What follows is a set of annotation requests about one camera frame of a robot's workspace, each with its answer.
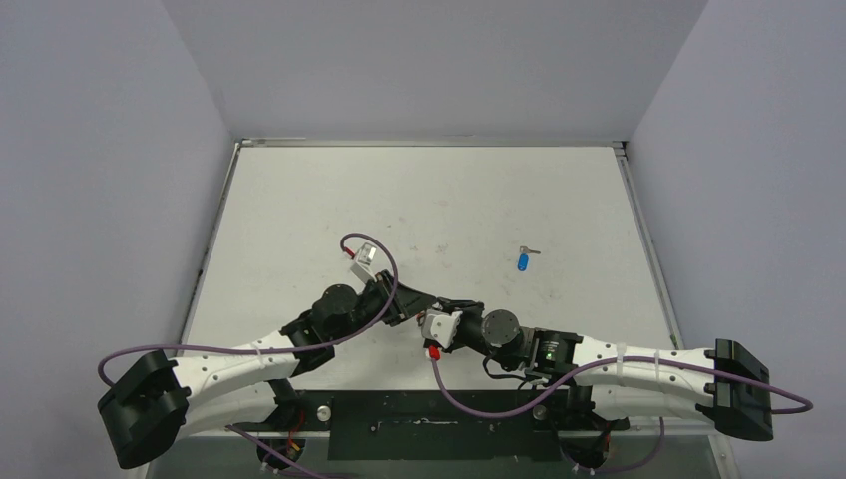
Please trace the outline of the aluminium frame rail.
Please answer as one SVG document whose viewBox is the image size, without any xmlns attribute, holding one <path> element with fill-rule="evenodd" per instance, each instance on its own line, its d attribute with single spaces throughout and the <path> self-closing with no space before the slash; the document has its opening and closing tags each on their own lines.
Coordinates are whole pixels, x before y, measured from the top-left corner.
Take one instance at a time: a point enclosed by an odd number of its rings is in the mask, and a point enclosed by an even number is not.
<svg viewBox="0 0 846 479">
<path fill-rule="evenodd" d="M 712 456 L 718 478 L 741 478 L 741 474 L 732 451 L 712 450 Z"/>
</svg>

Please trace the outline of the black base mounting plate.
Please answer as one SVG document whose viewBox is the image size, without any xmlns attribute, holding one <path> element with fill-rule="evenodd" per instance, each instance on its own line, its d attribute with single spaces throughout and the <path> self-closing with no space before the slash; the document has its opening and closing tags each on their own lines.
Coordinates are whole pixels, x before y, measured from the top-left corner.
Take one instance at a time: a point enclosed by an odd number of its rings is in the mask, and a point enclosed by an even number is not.
<svg viewBox="0 0 846 479">
<path fill-rule="evenodd" d="M 270 416 L 241 423 L 251 433 L 285 440 L 326 435 L 331 460 L 557 461 L 556 435 L 581 448 L 625 431 L 626 419 L 603 419 L 585 393 L 559 390 L 539 406 L 505 419 L 463 412 L 437 390 L 311 390 L 276 399 Z"/>
</svg>

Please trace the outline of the key with blue tag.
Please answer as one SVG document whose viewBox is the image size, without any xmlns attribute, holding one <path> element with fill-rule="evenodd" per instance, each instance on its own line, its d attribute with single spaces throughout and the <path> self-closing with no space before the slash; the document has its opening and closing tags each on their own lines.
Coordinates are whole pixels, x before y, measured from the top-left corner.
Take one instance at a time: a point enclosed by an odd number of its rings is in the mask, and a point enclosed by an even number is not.
<svg viewBox="0 0 846 479">
<path fill-rule="evenodd" d="M 530 257 L 532 255 L 540 254 L 541 252 L 536 249 L 529 248 L 527 246 L 521 245 L 519 247 L 519 257 L 517 261 L 517 270 L 520 272 L 524 272 L 527 270 Z"/>
</svg>

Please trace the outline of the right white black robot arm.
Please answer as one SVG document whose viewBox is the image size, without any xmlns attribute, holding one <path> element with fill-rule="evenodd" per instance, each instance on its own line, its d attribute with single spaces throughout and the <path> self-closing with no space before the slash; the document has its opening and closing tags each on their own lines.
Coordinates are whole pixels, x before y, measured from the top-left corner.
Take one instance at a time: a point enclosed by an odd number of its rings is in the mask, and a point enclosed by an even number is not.
<svg viewBox="0 0 846 479">
<path fill-rule="evenodd" d="M 506 378 L 572 390 L 564 413 L 579 428 L 600 418 L 662 416 L 708 422 L 747 441 L 774 436 L 769 369 L 738 341 L 686 350 L 628 346 L 526 327 L 508 310 L 486 312 L 475 302 L 435 305 L 420 314 L 418 325 L 429 346 L 469 348 L 499 365 Z"/>
</svg>

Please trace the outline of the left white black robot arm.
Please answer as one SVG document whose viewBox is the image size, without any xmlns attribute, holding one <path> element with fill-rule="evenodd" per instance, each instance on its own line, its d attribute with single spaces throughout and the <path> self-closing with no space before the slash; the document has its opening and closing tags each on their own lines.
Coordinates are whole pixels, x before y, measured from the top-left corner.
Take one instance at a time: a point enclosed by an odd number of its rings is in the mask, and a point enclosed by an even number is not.
<svg viewBox="0 0 846 479">
<path fill-rule="evenodd" d="M 439 301 L 382 271 L 362 291 L 346 284 L 329 287 L 296 320 L 251 343 L 194 348 L 192 355 L 176 358 L 161 346 L 153 348 L 111 384 L 97 405 L 119 466 L 133 469 L 164 454 L 190 413 L 210 401 L 317 369 L 334 358 L 339 340 L 372 322 L 395 326 Z"/>
</svg>

